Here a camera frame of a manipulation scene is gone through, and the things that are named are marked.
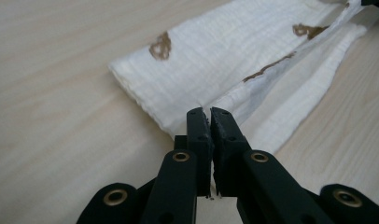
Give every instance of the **folded cloth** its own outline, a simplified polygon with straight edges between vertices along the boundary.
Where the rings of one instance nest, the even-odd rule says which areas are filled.
[[[185,134],[189,110],[216,106],[238,124],[247,120],[253,148],[275,152],[325,94],[350,44],[379,17],[365,10],[349,22],[362,9],[359,0],[236,0],[109,68],[172,137]]]

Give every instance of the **white fabric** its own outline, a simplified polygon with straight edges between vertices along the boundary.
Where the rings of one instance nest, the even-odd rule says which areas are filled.
[[[170,135],[185,134],[192,108],[217,106],[239,124],[247,120],[242,128],[253,148],[275,152],[327,91],[350,44],[379,17],[368,10],[367,22],[347,23],[361,10],[359,0],[236,0],[169,30],[167,60],[146,47],[109,67]],[[329,28],[308,40],[293,33],[300,23]]]

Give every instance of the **light wood surface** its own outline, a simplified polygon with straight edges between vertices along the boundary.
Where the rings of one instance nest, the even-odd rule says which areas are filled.
[[[107,64],[228,0],[0,0],[0,223],[74,223],[93,194],[140,187],[173,141]],[[379,21],[277,153],[305,188],[359,189],[379,204]],[[241,223],[234,200],[198,223]]]

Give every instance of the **towel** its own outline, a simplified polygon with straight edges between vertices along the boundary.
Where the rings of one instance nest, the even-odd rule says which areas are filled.
[[[234,0],[109,68],[172,137],[186,134],[189,110],[208,115],[216,106],[232,112],[253,148],[275,153],[379,18],[379,10],[363,9],[359,0]]]

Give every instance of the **tabletop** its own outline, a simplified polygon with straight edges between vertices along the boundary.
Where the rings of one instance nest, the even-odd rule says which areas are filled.
[[[74,223],[103,186],[153,178],[173,140],[107,65],[227,2],[0,1],[0,223]],[[379,21],[275,156],[306,189],[379,204]],[[230,198],[200,199],[197,220],[241,223]]]

